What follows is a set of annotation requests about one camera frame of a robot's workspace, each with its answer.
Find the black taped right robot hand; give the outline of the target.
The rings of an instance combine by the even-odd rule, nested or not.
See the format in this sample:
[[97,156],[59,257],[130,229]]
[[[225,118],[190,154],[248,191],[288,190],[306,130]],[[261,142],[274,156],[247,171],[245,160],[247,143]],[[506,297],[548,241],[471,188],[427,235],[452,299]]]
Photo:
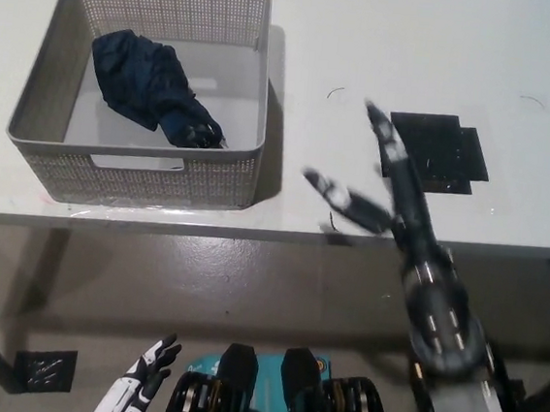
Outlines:
[[313,168],[304,178],[331,207],[356,226],[379,236],[391,233],[404,258],[401,272],[414,357],[439,376],[474,372],[488,348],[486,334],[469,309],[468,293],[448,252],[439,245],[414,161],[388,114],[372,101],[366,112],[388,174],[391,210],[339,185]]

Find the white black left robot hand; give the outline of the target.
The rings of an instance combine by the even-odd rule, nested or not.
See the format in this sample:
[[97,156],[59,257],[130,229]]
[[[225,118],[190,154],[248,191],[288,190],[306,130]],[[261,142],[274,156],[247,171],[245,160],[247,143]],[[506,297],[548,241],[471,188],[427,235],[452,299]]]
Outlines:
[[181,351],[177,340],[175,333],[170,334],[142,353],[114,381],[93,412],[146,412]]

